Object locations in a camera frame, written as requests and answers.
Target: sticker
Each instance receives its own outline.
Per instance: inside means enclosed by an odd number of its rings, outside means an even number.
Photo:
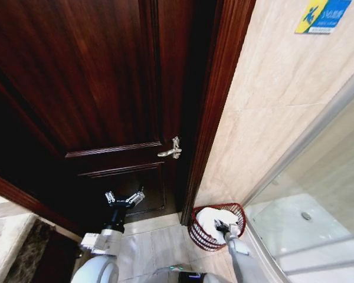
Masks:
[[[352,0],[310,0],[295,33],[330,34]]]

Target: yellow logo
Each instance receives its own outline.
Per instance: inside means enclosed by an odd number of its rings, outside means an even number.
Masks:
[[[328,0],[310,0],[306,11],[304,12],[297,29],[296,33],[302,34],[315,22],[317,17],[323,11],[325,5],[328,3]]]

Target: shower glass panel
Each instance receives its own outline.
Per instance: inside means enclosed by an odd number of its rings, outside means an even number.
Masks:
[[[292,282],[354,282],[354,99],[245,211]]]

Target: metal bar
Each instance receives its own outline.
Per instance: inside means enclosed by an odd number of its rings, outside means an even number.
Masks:
[[[286,275],[290,276],[290,275],[296,275],[296,274],[301,274],[301,273],[332,270],[332,269],[346,268],[346,267],[352,267],[352,266],[354,266],[354,259],[351,261],[342,261],[342,262],[337,262],[334,264],[323,264],[323,265],[316,265],[316,266],[310,266],[310,267],[304,267],[304,268],[297,268],[297,269],[285,271],[284,273]]]
[[[348,236],[338,237],[337,239],[329,240],[329,241],[322,242],[322,243],[317,243],[317,244],[315,244],[315,245],[307,246],[307,247],[305,247],[305,248],[295,249],[295,250],[290,251],[290,252],[284,252],[284,253],[279,254],[279,255],[276,255],[276,256],[274,256],[274,257],[275,257],[275,258],[281,258],[282,256],[298,254],[299,252],[305,252],[305,251],[309,251],[309,250],[311,250],[311,249],[321,248],[321,247],[323,247],[323,246],[333,245],[333,244],[335,244],[335,243],[346,242],[346,241],[349,241],[349,240],[354,240],[354,235],[348,235]]]
[[[289,165],[321,132],[325,127],[353,100],[354,74],[332,98],[320,114],[302,132],[297,140],[279,158],[274,166],[256,184],[252,192],[242,202],[248,205],[256,198],[286,167]]]

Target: shower drain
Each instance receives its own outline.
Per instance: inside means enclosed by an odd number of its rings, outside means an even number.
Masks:
[[[307,212],[302,212],[301,216],[307,221],[312,219],[312,217]]]

